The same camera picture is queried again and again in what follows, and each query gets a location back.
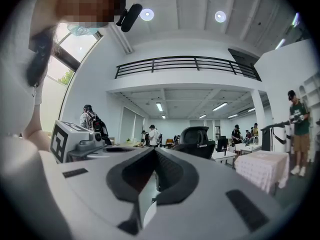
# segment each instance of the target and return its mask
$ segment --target black metal railing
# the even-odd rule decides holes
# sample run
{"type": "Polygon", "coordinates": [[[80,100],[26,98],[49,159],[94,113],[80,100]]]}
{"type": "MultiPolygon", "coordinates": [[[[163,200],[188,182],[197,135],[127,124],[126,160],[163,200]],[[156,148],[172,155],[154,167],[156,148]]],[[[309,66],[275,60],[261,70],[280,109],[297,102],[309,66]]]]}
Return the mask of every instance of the black metal railing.
{"type": "Polygon", "coordinates": [[[168,56],[122,64],[117,66],[115,79],[136,73],[184,69],[195,69],[197,71],[217,70],[261,81],[253,66],[236,63],[227,59],[203,56],[168,56]]]}

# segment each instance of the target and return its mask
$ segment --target ceiling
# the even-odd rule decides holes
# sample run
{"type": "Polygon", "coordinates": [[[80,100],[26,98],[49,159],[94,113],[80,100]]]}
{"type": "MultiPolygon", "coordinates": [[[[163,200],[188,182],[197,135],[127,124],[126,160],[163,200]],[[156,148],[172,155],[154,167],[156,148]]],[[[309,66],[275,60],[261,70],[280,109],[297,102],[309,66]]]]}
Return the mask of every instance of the ceiling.
{"type": "Polygon", "coordinates": [[[125,33],[132,46],[165,38],[165,33],[193,31],[186,33],[185,38],[208,38],[209,34],[214,40],[226,36],[265,53],[275,49],[282,38],[286,38],[284,45],[293,43],[305,28],[303,23],[291,26],[296,12],[284,0],[127,0],[126,3],[127,8],[140,3],[154,11],[151,21],[138,17],[125,33]],[[217,11],[225,12],[225,22],[215,20],[217,11]]]}
{"type": "MultiPolygon", "coordinates": [[[[162,88],[148,91],[121,92],[117,95],[133,102],[151,118],[161,119],[198,119],[207,115],[206,119],[227,119],[248,113],[254,107],[251,93],[244,90],[209,89],[209,88],[162,88]],[[222,103],[228,105],[213,111],[222,103]],[[161,103],[163,112],[158,110],[156,103],[161,103]]],[[[264,106],[269,105],[265,92],[260,93],[264,106]]]]}

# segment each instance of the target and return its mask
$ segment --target black office chair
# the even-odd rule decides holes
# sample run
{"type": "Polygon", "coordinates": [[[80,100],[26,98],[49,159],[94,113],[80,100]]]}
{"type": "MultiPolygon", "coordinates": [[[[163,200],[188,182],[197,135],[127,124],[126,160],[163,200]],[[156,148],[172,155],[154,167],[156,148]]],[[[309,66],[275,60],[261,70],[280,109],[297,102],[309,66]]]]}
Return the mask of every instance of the black office chair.
{"type": "Polygon", "coordinates": [[[195,126],[183,130],[180,136],[180,144],[173,149],[196,157],[210,159],[215,149],[215,141],[208,140],[209,127],[195,126]]]}
{"type": "Polygon", "coordinates": [[[217,152],[222,152],[227,150],[227,146],[228,146],[229,140],[226,138],[226,136],[221,136],[218,139],[218,144],[216,145],[216,151],[217,152]]]}

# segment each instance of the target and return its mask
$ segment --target tree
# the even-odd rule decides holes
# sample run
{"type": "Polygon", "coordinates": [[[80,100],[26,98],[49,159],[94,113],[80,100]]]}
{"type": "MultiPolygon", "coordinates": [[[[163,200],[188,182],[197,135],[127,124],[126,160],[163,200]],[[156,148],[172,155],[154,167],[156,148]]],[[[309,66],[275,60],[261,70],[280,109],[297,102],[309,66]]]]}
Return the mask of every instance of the tree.
{"type": "Polygon", "coordinates": [[[71,77],[73,76],[74,72],[69,69],[68,72],[65,72],[64,76],[62,78],[58,79],[58,82],[63,83],[64,85],[68,85],[71,77]]]}

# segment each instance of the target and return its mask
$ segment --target white pillar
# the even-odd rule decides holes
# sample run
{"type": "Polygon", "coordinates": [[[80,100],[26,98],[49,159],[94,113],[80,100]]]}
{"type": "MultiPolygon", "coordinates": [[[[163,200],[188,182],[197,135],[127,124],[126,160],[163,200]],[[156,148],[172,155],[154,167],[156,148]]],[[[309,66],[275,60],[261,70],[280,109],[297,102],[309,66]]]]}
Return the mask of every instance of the white pillar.
{"type": "Polygon", "coordinates": [[[253,89],[251,91],[251,96],[252,96],[253,105],[255,108],[256,123],[258,124],[258,129],[259,129],[259,145],[262,145],[262,132],[260,131],[260,129],[263,129],[264,127],[267,126],[265,111],[262,105],[259,91],[257,89],[253,89]]]}

